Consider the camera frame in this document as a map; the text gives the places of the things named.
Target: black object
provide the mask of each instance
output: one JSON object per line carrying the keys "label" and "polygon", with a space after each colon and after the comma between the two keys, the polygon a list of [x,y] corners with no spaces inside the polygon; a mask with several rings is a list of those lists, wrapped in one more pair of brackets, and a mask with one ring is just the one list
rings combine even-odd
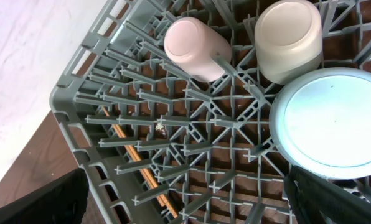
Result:
{"label": "black object", "polygon": [[0,224],[78,224],[86,212],[87,195],[87,176],[78,168],[0,208]]}
{"label": "black object", "polygon": [[284,189],[298,224],[371,223],[371,203],[298,167],[284,179]]}

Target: white marble surface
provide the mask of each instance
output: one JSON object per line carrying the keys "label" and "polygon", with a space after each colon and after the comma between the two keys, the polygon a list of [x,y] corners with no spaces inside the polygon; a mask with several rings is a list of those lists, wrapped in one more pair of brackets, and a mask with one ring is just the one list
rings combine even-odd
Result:
{"label": "white marble surface", "polygon": [[0,0],[0,180],[50,111],[50,92],[104,3]]}

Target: pink cup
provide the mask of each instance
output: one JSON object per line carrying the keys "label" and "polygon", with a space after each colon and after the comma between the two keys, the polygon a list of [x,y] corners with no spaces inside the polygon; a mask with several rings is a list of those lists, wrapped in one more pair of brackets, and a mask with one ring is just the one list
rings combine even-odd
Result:
{"label": "pink cup", "polygon": [[167,30],[164,40],[167,56],[192,78],[212,82],[225,71],[212,60],[221,55],[231,61],[231,46],[216,31],[193,17],[175,21]]}

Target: wooden chopstick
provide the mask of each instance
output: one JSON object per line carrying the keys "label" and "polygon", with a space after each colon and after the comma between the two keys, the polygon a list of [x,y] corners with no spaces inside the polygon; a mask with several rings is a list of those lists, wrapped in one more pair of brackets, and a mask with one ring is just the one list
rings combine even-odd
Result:
{"label": "wooden chopstick", "polygon": [[[105,107],[104,106],[101,106],[101,107],[103,108],[104,114],[106,116],[110,116],[109,112],[105,109]],[[112,124],[112,127],[115,130],[116,134],[119,136],[119,138],[125,138],[126,137],[125,133],[123,132],[123,130],[121,129],[121,127],[118,124]],[[141,160],[139,154],[137,153],[137,151],[135,150],[135,148],[133,146],[125,146],[125,148],[126,148],[127,152],[129,153],[132,160],[134,160],[134,161],[140,161]],[[158,183],[156,182],[154,176],[152,175],[152,173],[147,168],[141,169],[140,173],[143,176],[143,178],[147,181],[147,184],[149,185],[149,187],[151,189],[158,186]],[[173,206],[171,205],[171,203],[167,199],[166,195],[164,195],[164,194],[159,195],[157,197],[157,200],[158,200],[158,202],[161,206],[166,205],[166,207],[169,209],[170,213],[173,215],[174,218],[177,217],[177,212],[174,210]]]}

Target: gray dish rack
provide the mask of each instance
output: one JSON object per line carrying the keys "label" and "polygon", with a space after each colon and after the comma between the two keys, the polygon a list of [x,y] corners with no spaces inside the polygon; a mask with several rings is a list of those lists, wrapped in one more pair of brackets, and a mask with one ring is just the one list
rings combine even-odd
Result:
{"label": "gray dish rack", "polygon": [[[258,223],[269,216],[295,223],[281,190],[290,165],[276,150],[268,130],[268,112],[281,86],[260,74],[253,46],[256,18],[275,1],[125,1],[118,16],[110,14],[117,2],[107,1],[50,96],[54,116],[87,173],[105,221]],[[366,1],[313,3],[322,16],[321,67],[363,70],[371,63],[371,21],[364,21],[361,10]],[[352,22],[345,22],[351,14]],[[213,58],[226,74],[212,83],[191,79],[163,51],[165,31],[184,16],[206,22],[232,46],[231,63]],[[106,20],[113,25],[100,34]],[[327,39],[350,44],[342,41],[348,35],[353,36],[349,48],[356,52],[348,54],[350,58],[326,52]],[[86,62],[74,71],[85,54]],[[120,125],[129,137],[118,138],[112,124]],[[86,146],[78,143],[72,128],[81,130]],[[143,164],[117,172],[118,166],[132,162],[125,145],[141,153]],[[162,192],[172,198],[179,218],[173,219],[156,199],[134,205],[135,196],[156,194],[134,171],[146,165],[160,183],[169,185]],[[195,184],[196,177],[204,181]],[[366,177],[365,184],[357,181],[345,189],[371,202],[369,180]],[[237,182],[253,183],[255,189],[241,189]],[[280,198],[265,193],[269,185],[279,186]],[[227,207],[226,214],[216,214],[217,205]]]}

